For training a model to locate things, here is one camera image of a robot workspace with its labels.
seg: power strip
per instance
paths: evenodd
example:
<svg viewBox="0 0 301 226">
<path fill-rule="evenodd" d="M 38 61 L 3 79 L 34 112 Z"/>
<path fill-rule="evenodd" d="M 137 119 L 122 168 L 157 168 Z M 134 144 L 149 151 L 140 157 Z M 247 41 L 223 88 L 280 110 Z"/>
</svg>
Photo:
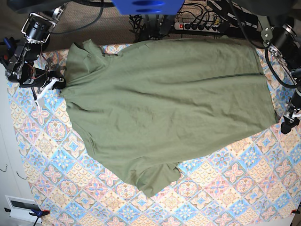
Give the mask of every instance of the power strip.
<svg viewBox="0 0 301 226">
<path fill-rule="evenodd" d="M 176 30 L 180 31 L 195 31 L 195 32 L 214 32 L 214 33 L 220 33 L 217 30 L 216 25 L 207 24 L 206 26 L 199 25 L 197 23 L 191 24 L 191 23 L 183 23 L 183 22 L 175 22 L 174 28 Z"/>
</svg>

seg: blue robot part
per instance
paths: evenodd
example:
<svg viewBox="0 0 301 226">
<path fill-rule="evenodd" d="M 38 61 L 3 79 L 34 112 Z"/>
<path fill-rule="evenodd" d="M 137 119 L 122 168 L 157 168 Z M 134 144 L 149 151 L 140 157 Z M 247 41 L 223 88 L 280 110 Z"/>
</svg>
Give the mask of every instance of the blue robot part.
<svg viewBox="0 0 301 226">
<path fill-rule="evenodd" d="M 176 15 L 184 0 L 112 0 L 123 15 Z"/>
</svg>

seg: green t-shirt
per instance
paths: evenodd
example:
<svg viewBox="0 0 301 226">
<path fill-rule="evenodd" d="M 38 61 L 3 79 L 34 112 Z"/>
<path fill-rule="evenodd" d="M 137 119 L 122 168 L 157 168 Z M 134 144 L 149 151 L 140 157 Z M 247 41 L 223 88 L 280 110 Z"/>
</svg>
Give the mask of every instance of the green t-shirt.
<svg viewBox="0 0 301 226">
<path fill-rule="evenodd" d="M 226 40 L 160 40 L 117 55 L 73 44 L 62 95 L 88 154 L 151 197 L 202 157 L 276 123 L 255 50 Z"/>
</svg>

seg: t-shirt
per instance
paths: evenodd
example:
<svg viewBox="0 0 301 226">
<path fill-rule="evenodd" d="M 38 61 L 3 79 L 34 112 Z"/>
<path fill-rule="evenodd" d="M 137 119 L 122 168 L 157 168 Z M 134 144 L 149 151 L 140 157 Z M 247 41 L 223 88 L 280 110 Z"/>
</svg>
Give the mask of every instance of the t-shirt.
<svg viewBox="0 0 301 226">
<path fill-rule="evenodd" d="M 255 50 L 234 41 L 144 41 L 69 50 L 62 95 L 88 154 L 151 197 L 177 165 L 276 123 Z"/>
</svg>

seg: patterned tablecloth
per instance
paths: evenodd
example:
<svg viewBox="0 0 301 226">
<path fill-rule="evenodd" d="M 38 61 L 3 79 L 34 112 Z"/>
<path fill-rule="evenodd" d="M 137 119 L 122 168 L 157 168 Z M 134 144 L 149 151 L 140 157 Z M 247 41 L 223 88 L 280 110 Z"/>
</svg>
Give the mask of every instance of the patterned tablecloth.
<svg viewBox="0 0 301 226">
<path fill-rule="evenodd" d="M 118 53 L 128 45 L 104 46 Z M 52 67 L 65 65 L 68 50 L 46 53 Z M 258 51 L 276 111 L 293 90 L 280 86 Z M 37 66 L 44 67 L 39 59 Z M 284 77 L 284 72 L 273 60 Z M 16 138 L 37 204 L 51 214 L 45 225 L 239 226 L 291 215 L 301 201 L 301 126 L 288 135 L 280 124 L 199 159 L 181 163 L 182 177 L 152 198 L 123 183 L 87 155 L 59 91 L 32 105 L 30 89 L 8 83 Z"/>
</svg>

